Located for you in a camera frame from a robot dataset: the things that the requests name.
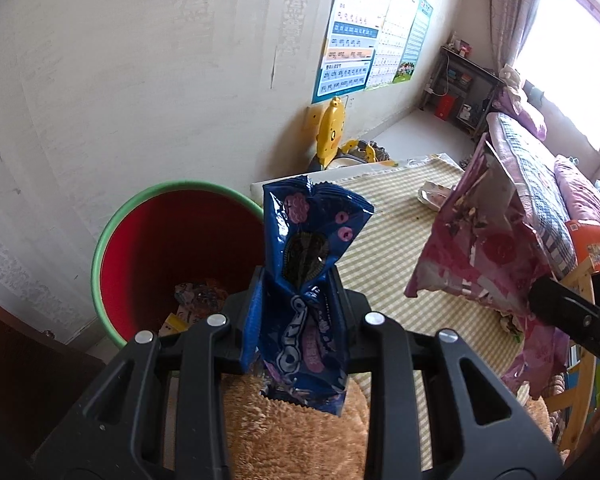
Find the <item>dark shelf unit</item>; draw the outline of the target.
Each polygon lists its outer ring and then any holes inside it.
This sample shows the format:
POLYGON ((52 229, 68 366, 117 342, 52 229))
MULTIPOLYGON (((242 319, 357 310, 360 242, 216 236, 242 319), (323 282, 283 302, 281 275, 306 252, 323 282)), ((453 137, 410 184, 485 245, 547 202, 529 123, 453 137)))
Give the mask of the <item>dark shelf unit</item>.
POLYGON ((503 88, 504 81, 490 70, 442 46, 418 108, 475 139, 486 131, 486 115, 503 88))

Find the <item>pink flat wrapper on mat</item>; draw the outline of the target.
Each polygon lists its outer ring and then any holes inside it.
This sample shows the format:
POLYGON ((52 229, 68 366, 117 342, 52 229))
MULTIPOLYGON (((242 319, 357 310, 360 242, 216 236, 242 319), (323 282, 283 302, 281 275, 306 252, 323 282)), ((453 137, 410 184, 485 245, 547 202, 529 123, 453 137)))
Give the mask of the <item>pink flat wrapper on mat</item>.
POLYGON ((417 191, 417 199, 428 208, 439 211, 452 193, 452 188, 426 181, 417 191))

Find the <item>white chart poster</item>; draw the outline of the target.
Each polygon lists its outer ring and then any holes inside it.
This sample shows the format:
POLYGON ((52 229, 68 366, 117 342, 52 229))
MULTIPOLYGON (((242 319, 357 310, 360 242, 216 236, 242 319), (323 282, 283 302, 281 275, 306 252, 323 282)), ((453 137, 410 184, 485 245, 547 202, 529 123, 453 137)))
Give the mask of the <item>white chart poster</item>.
POLYGON ((388 0, 381 23, 366 90, 391 84, 401 64, 419 0, 388 0))

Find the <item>green edged narrow poster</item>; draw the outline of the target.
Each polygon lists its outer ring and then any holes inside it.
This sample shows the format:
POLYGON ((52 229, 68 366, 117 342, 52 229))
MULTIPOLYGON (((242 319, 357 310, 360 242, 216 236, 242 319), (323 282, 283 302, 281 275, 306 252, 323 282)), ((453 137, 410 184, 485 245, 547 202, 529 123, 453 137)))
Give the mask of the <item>green edged narrow poster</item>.
POLYGON ((434 8, 427 0, 418 0, 410 33, 407 36, 398 69, 392 80, 394 84, 400 84, 400 82, 412 79, 416 64, 420 57, 420 52, 422 52, 422 46, 426 39, 432 10, 434 10, 434 8))

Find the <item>yellow duck toy chair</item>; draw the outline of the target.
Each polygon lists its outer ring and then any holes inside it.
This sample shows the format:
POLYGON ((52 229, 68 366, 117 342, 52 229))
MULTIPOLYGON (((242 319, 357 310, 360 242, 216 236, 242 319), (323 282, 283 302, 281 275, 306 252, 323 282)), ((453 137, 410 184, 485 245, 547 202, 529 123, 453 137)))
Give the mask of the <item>yellow duck toy chair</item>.
POLYGON ((325 106, 318 103, 308 110, 306 128, 315 134, 315 153, 309 162, 309 172, 366 164, 387 167, 398 164, 375 141, 353 139, 342 143, 345 121, 346 109, 339 96, 325 106))

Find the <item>orange red box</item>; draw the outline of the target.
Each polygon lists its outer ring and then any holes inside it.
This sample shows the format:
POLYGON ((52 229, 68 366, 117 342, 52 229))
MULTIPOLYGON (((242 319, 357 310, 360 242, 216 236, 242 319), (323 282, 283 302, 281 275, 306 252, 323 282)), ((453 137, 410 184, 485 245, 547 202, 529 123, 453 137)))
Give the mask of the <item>orange red box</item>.
POLYGON ((594 220, 569 220, 567 229, 578 263, 590 260, 594 273, 600 273, 600 224, 594 220))

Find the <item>blue educational wall poster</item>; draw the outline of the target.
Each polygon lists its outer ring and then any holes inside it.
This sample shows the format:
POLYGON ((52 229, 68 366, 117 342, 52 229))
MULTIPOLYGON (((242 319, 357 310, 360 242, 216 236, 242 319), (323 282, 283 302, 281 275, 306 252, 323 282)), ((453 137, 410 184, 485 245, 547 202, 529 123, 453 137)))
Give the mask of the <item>blue educational wall poster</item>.
POLYGON ((375 56, 378 22, 377 16, 347 3, 332 6, 313 103, 365 88, 375 56))

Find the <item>bed with plaid quilt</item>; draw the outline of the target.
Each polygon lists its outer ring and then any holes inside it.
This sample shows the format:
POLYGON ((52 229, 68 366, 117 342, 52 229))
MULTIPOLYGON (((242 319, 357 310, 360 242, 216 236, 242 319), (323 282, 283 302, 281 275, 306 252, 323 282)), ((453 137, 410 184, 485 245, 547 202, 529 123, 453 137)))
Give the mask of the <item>bed with plaid quilt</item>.
POLYGON ((570 220, 600 225, 600 190, 562 155, 548 148, 504 113, 486 118, 490 142, 513 178, 527 222, 535 229, 550 266, 563 278, 577 265, 570 220))

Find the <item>dark wooden cabinet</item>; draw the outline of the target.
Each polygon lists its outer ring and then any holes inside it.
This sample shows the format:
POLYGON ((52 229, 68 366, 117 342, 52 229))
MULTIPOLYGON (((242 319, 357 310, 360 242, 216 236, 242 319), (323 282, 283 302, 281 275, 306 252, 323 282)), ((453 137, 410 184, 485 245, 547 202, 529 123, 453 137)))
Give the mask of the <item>dark wooden cabinet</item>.
POLYGON ((0 479, 33 479, 32 457, 104 369, 0 307, 0 479))

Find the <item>blue oreo wrapper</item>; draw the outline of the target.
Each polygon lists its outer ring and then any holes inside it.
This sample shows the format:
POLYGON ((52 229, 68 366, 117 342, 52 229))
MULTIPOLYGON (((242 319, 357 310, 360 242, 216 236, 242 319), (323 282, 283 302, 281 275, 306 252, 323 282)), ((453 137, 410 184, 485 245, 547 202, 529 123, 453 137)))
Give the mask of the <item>blue oreo wrapper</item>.
POLYGON ((265 265, 251 305, 268 398, 340 415, 349 343, 336 264, 374 212, 332 182, 298 176, 264 186, 265 265))

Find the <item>checkered beige mat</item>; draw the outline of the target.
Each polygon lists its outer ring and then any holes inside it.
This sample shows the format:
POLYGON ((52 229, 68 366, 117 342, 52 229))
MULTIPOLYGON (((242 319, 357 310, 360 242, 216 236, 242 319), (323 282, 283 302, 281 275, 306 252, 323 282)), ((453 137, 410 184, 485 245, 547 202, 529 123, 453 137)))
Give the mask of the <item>checkered beige mat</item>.
POLYGON ((460 166, 440 154, 337 179, 336 184, 375 208, 337 269, 343 285, 362 292, 372 309, 411 332, 433 335, 451 327, 501 376, 521 352, 521 344, 502 329, 498 312, 446 292, 420 292, 412 299, 404 295, 436 216, 417 199, 417 192, 427 181, 452 188, 462 175, 460 166))

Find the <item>pink snack bag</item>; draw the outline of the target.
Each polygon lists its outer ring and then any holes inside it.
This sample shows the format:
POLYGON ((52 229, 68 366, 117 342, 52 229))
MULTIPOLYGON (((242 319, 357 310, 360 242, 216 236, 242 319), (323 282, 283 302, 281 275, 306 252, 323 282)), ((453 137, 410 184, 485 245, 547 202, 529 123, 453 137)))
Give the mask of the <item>pink snack bag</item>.
POLYGON ((532 285, 552 269, 526 218, 516 186, 486 139, 478 143, 460 182, 445 200, 408 280, 405 296, 442 290, 513 319, 521 352, 502 375, 537 398, 565 370, 569 338, 529 306, 532 285))

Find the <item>purple curtain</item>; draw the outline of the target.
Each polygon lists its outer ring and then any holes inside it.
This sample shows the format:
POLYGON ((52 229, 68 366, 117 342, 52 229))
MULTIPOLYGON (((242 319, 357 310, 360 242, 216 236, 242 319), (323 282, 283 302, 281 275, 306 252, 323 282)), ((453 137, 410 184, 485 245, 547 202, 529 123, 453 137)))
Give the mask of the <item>purple curtain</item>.
POLYGON ((490 0, 490 40, 496 68, 513 66, 535 20, 540 0, 490 0))

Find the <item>orange plush cushion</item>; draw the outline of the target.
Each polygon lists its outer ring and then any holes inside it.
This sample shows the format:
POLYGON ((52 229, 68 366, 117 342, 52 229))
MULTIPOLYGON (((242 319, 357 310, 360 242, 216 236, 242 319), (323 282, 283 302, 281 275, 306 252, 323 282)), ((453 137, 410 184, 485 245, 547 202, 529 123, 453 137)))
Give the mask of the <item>orange plush cushion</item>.
POLYGON ((370 408, 351 380, 339 416, 271 400, 252 375, 222 379, 235 479, 362 479, 370 408))

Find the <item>red bin with green rim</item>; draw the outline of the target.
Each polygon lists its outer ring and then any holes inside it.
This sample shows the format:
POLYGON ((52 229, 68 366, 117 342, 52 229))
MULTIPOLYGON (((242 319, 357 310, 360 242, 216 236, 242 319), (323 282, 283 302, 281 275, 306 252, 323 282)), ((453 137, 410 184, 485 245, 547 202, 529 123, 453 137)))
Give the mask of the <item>red bin with green rim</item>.
POLYGON ((231 188, 163 182, 137 193, 100 234, 91 291, 107 336, 122 348, 140 330, 158 330, 181 283, 243 292, 264 263, 263 212, 231 188))

